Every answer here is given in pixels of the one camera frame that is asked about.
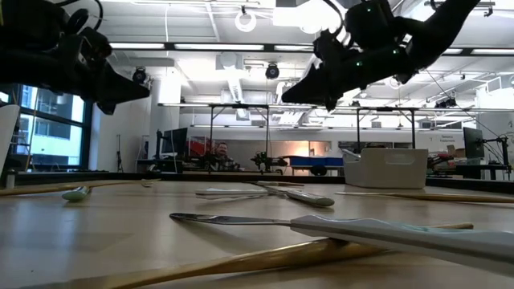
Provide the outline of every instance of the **computer monitor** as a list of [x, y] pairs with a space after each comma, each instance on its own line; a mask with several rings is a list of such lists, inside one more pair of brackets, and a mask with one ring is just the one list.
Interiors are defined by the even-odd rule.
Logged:
[[474, 128], [463, 128], [463, 132], [466, 157], [485, 157], [485, 154], [483, 153], [482, 131]]
[[186, 152], [187, 128], [164, 131], [162, 138], [162, 153], [176, 153], [178, 156]]

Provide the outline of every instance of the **white ceiling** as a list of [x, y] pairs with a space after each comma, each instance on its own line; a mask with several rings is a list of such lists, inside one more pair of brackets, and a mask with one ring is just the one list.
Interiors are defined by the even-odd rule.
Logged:
[[[390, 0], [391, 6], [396, 6], [398, 0]], [[514, 2], [513, 0], [497, 0], [498, 5]], [[423, 18], [430, 12], [430, 7], [422, 7], [424, 1], [405, 0], [398, 7], [397, 14], [409, 14], [415, 18]], [[168, 15], [168, 41], [169, 42], [224, 42], [224, 43], [311, 43], [316, 37], [308, 35], [298, 27], [273, 26], [272, 9], [264, 8], [258, 13], [264, 17], [258, 17], [256, 28], [249, 33], [239, 31], [235, 27], [235, 15], [238, 7], [220, 8], [213, 6], [214, 26], [210, 21], [205, 6], [184, 5], [135, 5], [129, 2], [103, 2], [104, 22], [100, 32], [106, 35], [111, 42], [163, 42], [165, 35], [165, 13]], [[93, 1], [81, 1], [67, 6], [72, 12], [78, 8], [86, 7], [92, 14], [97, 14], [97, 7]], [[485, 18], [483, 11], [473, 12], [466, 21], [461, 33], [454, 42], [454, 46], [466, 47], [514, 47], [514, 6], [506, 6], [506, 10], [496, 11], [491, 17]], [[177, 61], [180, 68], [189, 79], [189, 86], [185, 86], [183, 94], [191, 95], [219, 95], [223, 88], [227, 87], [223, 79], [216, 80], [212, 77], [215, 72], [215, 56], [218, 53], [211, 52], [148, 52], [148, 51], [117, 51], [116, 61], [125, 65], [134, 59], [145, 58], [171, 58]], [[283, 68], [283, 75], [299, 76], [307, 66], [310, 58], [308, 54], [270, 54], [270, 53], [245, 53], [244, 59], [258, 59], [267, 62], [277, 62]], [[274, 92], [278, 81], [266, 80], [263, 70], [254, 71], [251, 77], [242, 79], [244, 90], [268, 90]], [[473, 79], [479, 75], [496, 71], [514, 71], [514, 57], [442, 57], [430, 70], [433, 76], [440, 82], [444, 89], [460, 86], [462, 97], [474, 95], [469, 88], [481, 84]], [[467, 75], [466, 80], [460, 80], [461, 72]], [[367, 89], [367, 93], [373, 98], [397, 99], [425, 99], [438, 95], [441, 89], [433, 84], [428, 75], [419, 75], [411, 83], [394, 90], [386, 85], [373, 85]]]

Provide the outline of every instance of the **window frame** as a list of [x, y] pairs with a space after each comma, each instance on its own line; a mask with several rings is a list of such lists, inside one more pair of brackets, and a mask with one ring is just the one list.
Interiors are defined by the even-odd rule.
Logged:
[[[24, 84], [16, 84], [13, 89], [13, 92], [18, 97], [18, 102], [20, 101], [19, 97], [22, 95], [23, 85]], [[0, 104], [0, 106], [8, 105], [8, 104], [16, 104], [14, 102], [14, 97], [12, 97], [11, 94], [9, 94], [9, 96], [10, 96], [9, 102]], [[34, 110], [32, 108], [24, 108], [23, 106], [20, 105], [20, 103], [18, 103], [17, 105], [19, 105], [19, 107], [20, 107], [20, 110], [19, 110], [20, 115], [21, 114], [27, 114], [30, 116], [35, 115], [36, 117], [43, 119], [43, 120], [51, 120], [51, 121], [55, 121], [55, 122], [58, 122], [61, 124], [69, 124], [69, 125], [81, 127], [82, 128], [82, 139], [81, 139], [81, 143], [80, 143], [80, 165], [60, 165], [59, 167], [61, 169], [88, 169], [88, 167], [89, 167], [89, 148], [91, 145], [90, 141], [91, 141], [91, 121], [92, 121], [93, 102], [86, 101], [86, 100], [84, 101], [83, 122], [70, 120], [66, 117], [52, 115], [50, 113], [41, 112], [38, 110]], [[18, 133], [18, 131], [19, 131], [19, 127], [16, 128], [15, 133]], [[17, 145], [13, 144], [13, 146], [14, 146], [14, 151], [17, 151]], [[34, 167], [36, 169], [41, 169], [41, 170], [50, 170], [50, 169], [52, 169], [52, 167], [55, 168], [55, 165], [37, 165], [37, 164], [35, 164]]]

